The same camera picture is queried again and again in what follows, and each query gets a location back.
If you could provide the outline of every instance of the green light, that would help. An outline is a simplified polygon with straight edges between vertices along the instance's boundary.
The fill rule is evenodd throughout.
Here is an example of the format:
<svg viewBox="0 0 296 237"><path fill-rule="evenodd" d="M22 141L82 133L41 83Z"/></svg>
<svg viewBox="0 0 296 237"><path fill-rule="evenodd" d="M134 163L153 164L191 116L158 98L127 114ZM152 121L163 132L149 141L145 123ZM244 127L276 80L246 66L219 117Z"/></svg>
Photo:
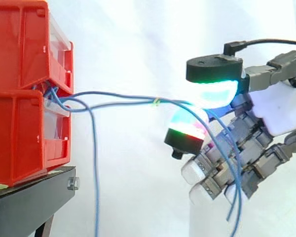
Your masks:
<svg viewBox="0 0 296 237"><path fill-rule="evenodd" d="M197 109L194 106L189 106L189 108L199 115L206 123L208 123L209 119L204 110ZM169 128L202 140L204 140L206 136L206 129L203 125L184 109L179 109L174 114Z"/></svg>
<svg viewBox="0 0 296 237"><path fill-rule="evenodd" d="M202 109L214 109L229 105L238 90L238 81L224 80L213 83L185 82L181 98Z"/></svg>
<svg viewBox="0 0 296 237"><path fill-rule="evenodd" d="M238 81L225 80L214 83L199 84L199 95L202 108L214 109L229 105L238 89Z"/></svg>

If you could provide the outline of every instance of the red storage bin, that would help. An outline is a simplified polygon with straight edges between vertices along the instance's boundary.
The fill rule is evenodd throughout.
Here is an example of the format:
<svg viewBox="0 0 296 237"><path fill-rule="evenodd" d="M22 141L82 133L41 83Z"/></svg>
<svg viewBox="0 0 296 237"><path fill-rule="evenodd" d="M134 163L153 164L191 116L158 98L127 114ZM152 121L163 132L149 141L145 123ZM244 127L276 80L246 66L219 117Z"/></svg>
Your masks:
<svg viewBox="0 0 296 237"><path fill-rule="evenodd" d="M0 90L47 80L60 96L73 93L73 44L45 1L0 0Z"/></svg>
<svg viewBox="0 0 296 237"><path fill-rule="evenodd" d="M70 161L70 114L37 90L0 91L0 184L14 186Z"/></svg>

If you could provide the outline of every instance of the white background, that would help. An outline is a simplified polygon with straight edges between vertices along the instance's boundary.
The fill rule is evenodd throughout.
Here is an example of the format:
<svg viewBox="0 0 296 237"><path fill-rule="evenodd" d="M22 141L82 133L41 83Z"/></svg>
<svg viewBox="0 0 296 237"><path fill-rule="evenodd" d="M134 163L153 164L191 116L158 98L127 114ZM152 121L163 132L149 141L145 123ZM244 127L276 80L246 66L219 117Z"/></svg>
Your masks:
<svg viewBox="0 0 296 237"><path fill-rule="evenodd" d="M221 53L224 42L296 40L292 0L49 0L74 42L75 91L105 90L184 98L186 60ZM295 47L252 46L238 56L263 65ZM103 98L85 97L89 104ZM224 197L195 207L181 177L183 161L163 143L169 105L97 111L102 237L229 236ZM74 115L76 196L55 215L52 237L92 237L94 190L88 114ZM260 185L245 206L241 234L296 237L296 156Z"/></svg>

